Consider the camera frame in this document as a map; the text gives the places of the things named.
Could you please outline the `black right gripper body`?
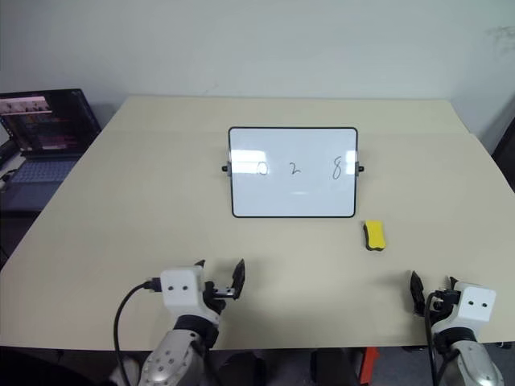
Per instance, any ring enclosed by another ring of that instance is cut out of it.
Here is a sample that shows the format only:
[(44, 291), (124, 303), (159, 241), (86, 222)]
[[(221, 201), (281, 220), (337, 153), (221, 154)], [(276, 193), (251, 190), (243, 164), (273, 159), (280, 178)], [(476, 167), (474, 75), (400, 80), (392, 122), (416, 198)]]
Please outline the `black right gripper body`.
[(425, 315), (430, 320), (443, 320), (451, 314), (454, 306), (457, 306), (458, 303), (459, 291), (438, 289), (428, 295)]

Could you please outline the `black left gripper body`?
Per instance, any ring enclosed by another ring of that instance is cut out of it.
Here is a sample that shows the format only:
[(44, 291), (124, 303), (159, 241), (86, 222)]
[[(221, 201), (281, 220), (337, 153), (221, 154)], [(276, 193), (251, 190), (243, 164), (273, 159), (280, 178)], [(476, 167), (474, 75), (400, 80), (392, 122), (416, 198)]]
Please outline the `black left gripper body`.
[(237, 299), (237, 291), (234, 288), (218, 289), (213, 281), (204, 283), (203, 300), (207, 308), (220, 315), (226, 307), (227, 299)]

